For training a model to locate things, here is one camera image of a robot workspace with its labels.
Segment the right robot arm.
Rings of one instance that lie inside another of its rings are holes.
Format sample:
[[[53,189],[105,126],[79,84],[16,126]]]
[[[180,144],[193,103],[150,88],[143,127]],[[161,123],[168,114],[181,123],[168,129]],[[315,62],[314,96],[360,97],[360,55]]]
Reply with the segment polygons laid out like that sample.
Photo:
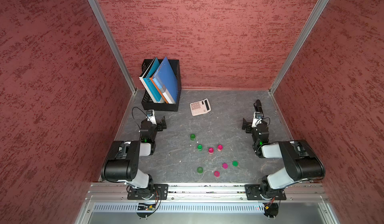
[[[259,119],[248,122],[243,119],[242,129],[253,138],[253,149],[261,159],[281,159],[284,167],[262,177],[259,184],[245,185],[247,200],[286,200],[285,188],[302,181],[325,177],[325,166],[305,140],[269,143],[269,127]]]

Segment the black stapler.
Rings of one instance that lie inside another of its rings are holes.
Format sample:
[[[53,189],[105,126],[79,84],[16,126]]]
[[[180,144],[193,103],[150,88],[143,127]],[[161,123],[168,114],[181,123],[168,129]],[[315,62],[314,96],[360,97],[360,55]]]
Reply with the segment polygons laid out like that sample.
[[[254,103],[254,109],[257,113],[263,113],[261,101],[258,99]]]

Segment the orange spine book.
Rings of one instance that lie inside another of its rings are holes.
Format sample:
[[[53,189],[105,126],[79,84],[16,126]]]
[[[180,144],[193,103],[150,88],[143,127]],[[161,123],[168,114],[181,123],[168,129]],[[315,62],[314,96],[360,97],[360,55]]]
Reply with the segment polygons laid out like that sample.
[[[161,91],[160,88],[157,86],[155,80],[154,80],[152,77],[150,77],[150,81],[152,82],[153,86],[155,87],[155,89],[156,89],[158,95],[161,97],[161,100],[159,101],[159,103],[166,103],[166,104],[168,104],[167,99],[164,97],[162,91]]]

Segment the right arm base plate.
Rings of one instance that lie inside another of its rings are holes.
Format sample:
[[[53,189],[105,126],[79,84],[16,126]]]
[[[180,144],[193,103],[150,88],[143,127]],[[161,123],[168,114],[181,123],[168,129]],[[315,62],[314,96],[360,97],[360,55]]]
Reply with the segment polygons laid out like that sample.
[[[265,185],[245,185],[245,194],[248,201],[285,201],[287,199],[284,189],[271,189]]]

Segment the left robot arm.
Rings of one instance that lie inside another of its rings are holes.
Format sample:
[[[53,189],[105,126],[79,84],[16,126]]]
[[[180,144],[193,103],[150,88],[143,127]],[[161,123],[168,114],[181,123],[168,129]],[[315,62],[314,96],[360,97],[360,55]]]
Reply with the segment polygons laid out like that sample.
[[[139,140],[114,141],[101,169],[102,180],[130,186],[133,189],[132,198],[156,198],[153,178],[139,169],[139,158],[154,154],[156,135],[166,128],[165,117],[160,123],[145,119],[141,122]]]

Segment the teal book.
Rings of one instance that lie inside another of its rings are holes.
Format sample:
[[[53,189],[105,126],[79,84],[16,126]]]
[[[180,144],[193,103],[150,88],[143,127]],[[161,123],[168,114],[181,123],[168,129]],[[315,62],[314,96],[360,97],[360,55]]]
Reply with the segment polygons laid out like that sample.
[[[160,92],[157,90],[154,82],[151,80],[152,76],[160,66],[159,60],[155,57],[154,59],[145,59],[142,65],[142,74],[139,76],[140,81],[148,92],[151,100],[154,103],[164,103],[164,99]]]

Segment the blue book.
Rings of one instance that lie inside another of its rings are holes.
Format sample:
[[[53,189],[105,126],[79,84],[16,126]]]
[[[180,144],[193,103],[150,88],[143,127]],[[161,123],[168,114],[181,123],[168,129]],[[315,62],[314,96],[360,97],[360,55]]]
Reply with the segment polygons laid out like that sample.
[[[178,80],[167,57],[163,59],[150,79],[167,104],[177,103]]]

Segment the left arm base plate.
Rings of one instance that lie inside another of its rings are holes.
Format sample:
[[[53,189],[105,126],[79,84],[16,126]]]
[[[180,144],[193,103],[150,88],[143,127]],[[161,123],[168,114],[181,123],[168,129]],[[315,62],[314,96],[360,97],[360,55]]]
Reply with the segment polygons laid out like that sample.
[[[168,184],[150,184],[145,189],[134,189],[130,187],[128,189],[127,199],[146,201],[146,200],[166,200],[168,197]]]

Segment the black mesh file holder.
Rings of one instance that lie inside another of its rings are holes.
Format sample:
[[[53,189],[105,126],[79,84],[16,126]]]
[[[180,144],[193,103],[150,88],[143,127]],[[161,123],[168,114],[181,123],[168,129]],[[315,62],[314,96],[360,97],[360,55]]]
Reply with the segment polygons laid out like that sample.
[[[148,92],[145,89],[145,94],[142,99],[142,106],[145,110],[153,109],[155,111],[169,111],[169,112],[177,112],[179,108],[180,103],[180,97],[181,97],[181,74],[180,74],[180,62],[176,59],[168,59],[170,62],[170,65],[174,71],[174,74],[177,77],[178,80],[178,98],[176,104],[166,104],[166,103],[154,103]]]

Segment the pink calculator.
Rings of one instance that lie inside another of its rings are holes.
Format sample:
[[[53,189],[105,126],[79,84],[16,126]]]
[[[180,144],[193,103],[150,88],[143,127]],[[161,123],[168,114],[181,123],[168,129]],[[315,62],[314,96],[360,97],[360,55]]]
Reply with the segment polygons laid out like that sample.
[[[204,115],[211,112],[212,110],[208,99],[191,103],[190,109],[192,116]]]

